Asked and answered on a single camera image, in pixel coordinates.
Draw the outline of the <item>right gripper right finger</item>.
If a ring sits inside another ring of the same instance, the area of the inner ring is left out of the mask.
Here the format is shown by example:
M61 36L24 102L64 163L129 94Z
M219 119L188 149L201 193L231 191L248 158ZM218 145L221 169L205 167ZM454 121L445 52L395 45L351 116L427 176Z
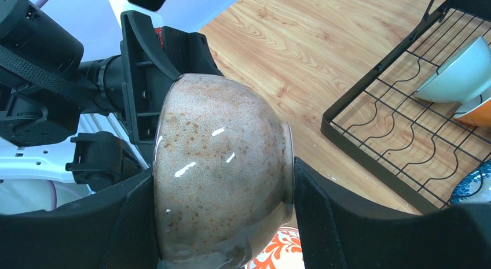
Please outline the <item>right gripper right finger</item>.
M294 160L306 268L489 268L490 205L413 215L367 200Z

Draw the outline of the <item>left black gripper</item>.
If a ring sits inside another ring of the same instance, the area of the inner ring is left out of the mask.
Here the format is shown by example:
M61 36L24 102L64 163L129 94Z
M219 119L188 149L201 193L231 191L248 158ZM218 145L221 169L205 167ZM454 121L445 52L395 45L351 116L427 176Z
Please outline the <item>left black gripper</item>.
M119 113L132 144L153 144L157 121L171 85L185 73L222 75L207 38L164 26L135 10L121 14L120 54L86 61L79 71L97 88L83 113Z

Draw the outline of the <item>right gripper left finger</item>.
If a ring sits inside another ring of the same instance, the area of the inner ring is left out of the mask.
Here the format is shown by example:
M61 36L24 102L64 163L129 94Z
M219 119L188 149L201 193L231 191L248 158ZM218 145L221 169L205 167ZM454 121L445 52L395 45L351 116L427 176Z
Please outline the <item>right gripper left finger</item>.
M152 171L53 211L1 216L2 268L156 268Z

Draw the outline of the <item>black wire dish rack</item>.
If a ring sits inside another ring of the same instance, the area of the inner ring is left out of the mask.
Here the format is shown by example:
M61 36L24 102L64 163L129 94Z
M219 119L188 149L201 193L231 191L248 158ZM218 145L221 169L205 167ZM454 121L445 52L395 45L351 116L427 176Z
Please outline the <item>black wire dish rack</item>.
M490 127L453 118L463 104L414 96L478 36L490 48L490 0L429 6L415 29L323 114L326 138L423 213L450 207L458 183L490 160Z

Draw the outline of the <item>brown cream glazed bowl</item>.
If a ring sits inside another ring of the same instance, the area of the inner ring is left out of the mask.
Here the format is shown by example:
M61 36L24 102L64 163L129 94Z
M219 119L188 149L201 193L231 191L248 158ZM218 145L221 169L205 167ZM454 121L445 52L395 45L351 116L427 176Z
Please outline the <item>brown cream glazed bowl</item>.
M291 220L290 125L234 80L187 73L172 84L152 168L166 268L242 268Z

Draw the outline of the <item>blue floral bowl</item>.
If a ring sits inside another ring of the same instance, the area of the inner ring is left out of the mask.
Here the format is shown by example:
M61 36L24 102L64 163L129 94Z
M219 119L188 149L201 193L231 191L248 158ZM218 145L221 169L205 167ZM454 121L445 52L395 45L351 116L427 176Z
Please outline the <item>blue floral bowl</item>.
M450 204L490 204L490 160L458 183L452 191Z

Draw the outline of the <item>white orange bowl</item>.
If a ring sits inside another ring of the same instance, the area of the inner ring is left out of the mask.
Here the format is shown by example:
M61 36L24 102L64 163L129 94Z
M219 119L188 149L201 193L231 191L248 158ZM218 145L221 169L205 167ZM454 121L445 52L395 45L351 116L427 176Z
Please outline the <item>white orange bowl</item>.
M490 87L482 94L461 105L453 118L478 127L490 127Z

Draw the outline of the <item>pale green bowl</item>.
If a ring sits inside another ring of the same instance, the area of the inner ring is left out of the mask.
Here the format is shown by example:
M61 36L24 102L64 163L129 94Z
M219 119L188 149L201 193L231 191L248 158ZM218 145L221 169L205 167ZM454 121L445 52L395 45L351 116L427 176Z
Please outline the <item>pale green bowl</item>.
M478 36L431 75L414 96L435 103L464 104L490 87L490 48Z

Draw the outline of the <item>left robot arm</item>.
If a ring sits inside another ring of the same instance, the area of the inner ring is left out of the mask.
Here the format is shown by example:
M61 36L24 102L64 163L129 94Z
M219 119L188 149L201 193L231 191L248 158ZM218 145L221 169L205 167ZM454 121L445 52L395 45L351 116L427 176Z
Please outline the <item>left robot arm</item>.
M1 137L19 148L68 140L62 164L75 183L100 191L139 174L130 145L154 148L172 83L219 75L204 35L149 15L120 15L120 54L82 61L83 45L30 0L1 0Z

